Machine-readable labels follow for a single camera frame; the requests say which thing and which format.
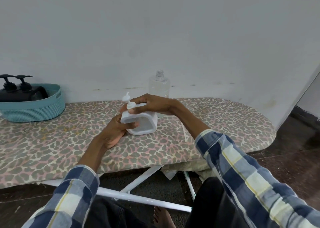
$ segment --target bare foot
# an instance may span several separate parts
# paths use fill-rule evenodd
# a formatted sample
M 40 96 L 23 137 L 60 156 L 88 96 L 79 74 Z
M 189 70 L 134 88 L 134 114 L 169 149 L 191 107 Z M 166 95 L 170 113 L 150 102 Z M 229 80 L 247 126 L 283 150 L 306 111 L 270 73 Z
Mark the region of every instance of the bare foot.
M 153 212 L 153 223 L 157 228 L 176 228 L 165 208 L 155 206 Z

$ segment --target hand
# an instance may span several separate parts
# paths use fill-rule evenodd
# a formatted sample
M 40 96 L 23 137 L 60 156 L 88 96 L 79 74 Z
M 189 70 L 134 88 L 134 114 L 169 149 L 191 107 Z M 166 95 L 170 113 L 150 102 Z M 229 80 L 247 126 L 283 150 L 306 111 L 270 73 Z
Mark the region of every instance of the hand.
M 111 119 L 108 125 L 96 136 L 98 141 L 106 149 L 112 148 L 118 143 L 120 138 L 126 133 L 126 129 L 134 129 L 139 126 L 139 122 L 120 123 L 122 113 Z
M 144 106 L 135 107 L 129 109 L 128 112 L 130 114 L 138 114 L 142 112 L 158 112 L 161 114 L 172 115 L 172 108 L 176 104 L 180 104 L 179 101 L 161 97 L 161 96 L 153 96 L 150 94 L 145 94 L 143 96 L 131 99 L 130 101 L 140 104 L 140 103 L 147 103 Z M 127 104 L 123 105 L 120 109 L 120 112 L 124 112 L 127 110 Z

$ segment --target white metal frame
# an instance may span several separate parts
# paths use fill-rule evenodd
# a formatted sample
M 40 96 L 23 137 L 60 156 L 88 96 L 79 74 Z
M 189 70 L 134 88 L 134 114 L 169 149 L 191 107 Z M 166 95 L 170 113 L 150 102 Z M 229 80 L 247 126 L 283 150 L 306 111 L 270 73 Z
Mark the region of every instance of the white metal frame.
M 157 200 L 157 199 L 153 199 L 153 198 L 146 198 L 146 197 L 130 194 L 130 191 L 132 189 L 134 189 L 136 186 L 138 186 L 140 183 L 142 183 L 144 180 L 146 180 L 148 177 L 150 177 L 153 173 L 155 173 L 161 167 L 162 167 L 162 165 L 150 167 L 148 170 L 146 170 L 144 173 L 142 173 L 142 175 L 140 175 L 133 182 L 128 184 L 120 192 L 112 190 L 112 189 L 99 187 L 97 194 L 104 196 L 104 197 L 114 198 L 114 199 L 122 199 L 122 200 L 132 201 L 132 202 L 141 203 L 141 204 L 149 204 L 149 205 L 159 206 L 159 207 L 163 207 L 163 208 L 191 212 L 190 206 L 185 206 L 185 205 L 181 205 L 181 204 L 174 204 L 174 203 L 165 202 L 165 201 L 161 201 L 161 200 Z M 196 194 L 195 194 L 194 189 L 192 187 L 189 175 L 187 172 L 183 172 L 183 173 L 184 173 L 186 181 L 188 183 L 188 186 L 189 186 L 189 189 L 190 189 L 190 192 L 192 195 L 192 199 L 194 200 L 194 197 L 196 196 Z M 57 187 L 60 185 L 62 180 L 63 179 L 42 181 L 41 183 Z

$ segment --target basket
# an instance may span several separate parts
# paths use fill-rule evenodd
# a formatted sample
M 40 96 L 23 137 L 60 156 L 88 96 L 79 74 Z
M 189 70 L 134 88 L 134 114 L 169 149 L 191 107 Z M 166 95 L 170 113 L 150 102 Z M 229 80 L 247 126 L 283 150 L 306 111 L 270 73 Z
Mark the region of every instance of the basket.
M 8 121 L 45 121 L 57 117 L 63 112 L 65 102 L 59 85 L 31 85 L 44 87 L 49 97 L 37 101 L 0 102 L 0 113 L 2 113 L 2 116 Z

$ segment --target plaid shirt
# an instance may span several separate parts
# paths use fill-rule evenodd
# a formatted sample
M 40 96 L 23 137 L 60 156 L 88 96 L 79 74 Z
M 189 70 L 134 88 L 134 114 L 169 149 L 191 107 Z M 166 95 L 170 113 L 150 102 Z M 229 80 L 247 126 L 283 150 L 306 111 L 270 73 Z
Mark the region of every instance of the plaid shirt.
M 208 129 L 195 142 L 250 227 L 320 227 L 320 212 L 299 199 L 289 186 L 279 183 L 230 137 Z M 47 205 L 23 228 L 82 227 L 98 186 L 99 178 L 92 169 L 75 166 Z

